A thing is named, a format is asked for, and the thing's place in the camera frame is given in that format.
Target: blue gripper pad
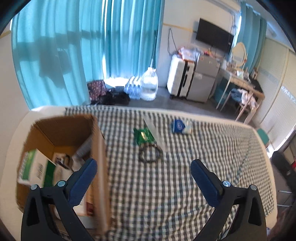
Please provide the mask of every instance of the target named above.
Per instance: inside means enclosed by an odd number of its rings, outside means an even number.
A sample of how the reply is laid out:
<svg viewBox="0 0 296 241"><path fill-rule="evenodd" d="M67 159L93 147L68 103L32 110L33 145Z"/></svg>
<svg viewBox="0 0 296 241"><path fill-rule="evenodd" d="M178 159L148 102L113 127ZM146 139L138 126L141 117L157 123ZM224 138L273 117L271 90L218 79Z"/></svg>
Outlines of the blue gripper pad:
<svg viewBox="0 0 296 241"><path fill-rule="evenodd" d="M80 204L89 185L96 175L97 168L97 162L94 159L89 158L77 172L74 172L69 177L67 180L65 194L71 207Z"/></svg>
<svg viewBox="0 0 296 241"><path fill-rule="evenodd" d="M214 173L210 172L199 159L191 162L190 170L207 203L212 207L217 207L220 203L220 193L211 181Z"/></svg>

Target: black flat screen tv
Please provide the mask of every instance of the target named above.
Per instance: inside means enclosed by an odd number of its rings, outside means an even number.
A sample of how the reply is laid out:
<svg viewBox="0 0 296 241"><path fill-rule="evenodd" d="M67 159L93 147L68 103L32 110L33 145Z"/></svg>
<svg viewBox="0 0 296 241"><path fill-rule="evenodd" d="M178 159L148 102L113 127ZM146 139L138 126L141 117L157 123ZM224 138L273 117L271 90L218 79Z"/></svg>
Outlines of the black flat screen tv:
<svg viewBox="0 0 296 241"><path fill-rule="evenodd" d="M200 18L196 40L229 53L232 46L233 35L215 24Z"/></svg>

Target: checkered tablecloth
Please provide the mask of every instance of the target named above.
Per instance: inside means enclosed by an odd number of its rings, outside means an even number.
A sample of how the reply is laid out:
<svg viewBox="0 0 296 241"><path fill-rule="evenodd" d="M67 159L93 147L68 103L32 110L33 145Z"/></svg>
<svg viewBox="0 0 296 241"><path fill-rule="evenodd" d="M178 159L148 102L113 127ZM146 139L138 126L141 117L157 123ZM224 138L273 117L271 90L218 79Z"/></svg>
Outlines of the checkered tablecloth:
<svg viewBox="0 0 296 241"><path fill-rule="evenodd" d="M102 240L192 240L205 225L210 207L190 174L200 159L220 180L234 186L255 184L265 215L274 209L271 183L261 145L248 127L192 121L191 135L173 134L171 122L181 116L120 107L71 107L66 115L92 114L107 146L111 212L114 224ZM139 162L133 128L154 122L168 146L163 161ZM233 221L234 206L225 224Z"/></svg>

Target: teal curtain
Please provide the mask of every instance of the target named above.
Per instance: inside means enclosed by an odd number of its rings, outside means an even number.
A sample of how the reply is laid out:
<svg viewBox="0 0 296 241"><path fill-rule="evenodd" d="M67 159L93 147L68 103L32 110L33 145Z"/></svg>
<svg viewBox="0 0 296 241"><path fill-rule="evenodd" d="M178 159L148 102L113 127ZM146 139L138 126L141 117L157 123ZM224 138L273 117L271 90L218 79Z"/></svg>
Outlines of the teal curtain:
<svg viewBox="0 0 296 241"><path fill-rule="evenodd" d="M248 54L244 68L251 72L257 67L262 54L262 47L265 41L267 22L260 15L253 11L253 8L241 2L241 29L237 42L243 42Z"/></svg>
<svg viewBox="0 0 296 241"><path fill-rule="evenodd" d="M155 66L163 9L164 0L30 1L12 21L28 107L88 104L88 81L142 75L152 57Z"/></svg>

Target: screw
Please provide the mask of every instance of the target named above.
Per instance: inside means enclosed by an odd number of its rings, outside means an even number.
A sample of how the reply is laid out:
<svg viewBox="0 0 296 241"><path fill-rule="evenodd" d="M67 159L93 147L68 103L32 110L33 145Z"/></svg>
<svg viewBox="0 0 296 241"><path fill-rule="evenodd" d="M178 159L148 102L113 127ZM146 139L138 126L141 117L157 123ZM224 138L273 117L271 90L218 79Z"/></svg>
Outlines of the screw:
<svg viewBox="0 0 296 241"><path fill-rule="evenodd" d="M223 185L224 185L225 187L230 187L231 183L230 183L229 181L224 181L224 182L223 182Z"/></svg>
<svg viewBox="0 0 296 241"><path fill-rule="evenodd" d="M63 186L65 186L65 184L66 184L65 181L59 181L59 182L57 183L57 185L58 185L59 187L63 187Z"/></svg>
<svg viewBox="0 0 296 241"><path fill-rule="evenodd" d="M34 184L34 185L31 186L31 190L35 190L37 187L38 187L38 185Z"/></svg>
<svg viewBox="0 0 296 241"><path fill-rule="evenodd" d="M256 191L257 190L257 187L254 184L252 184L251 185L251 189L254 190L254 191Z"/></svg>

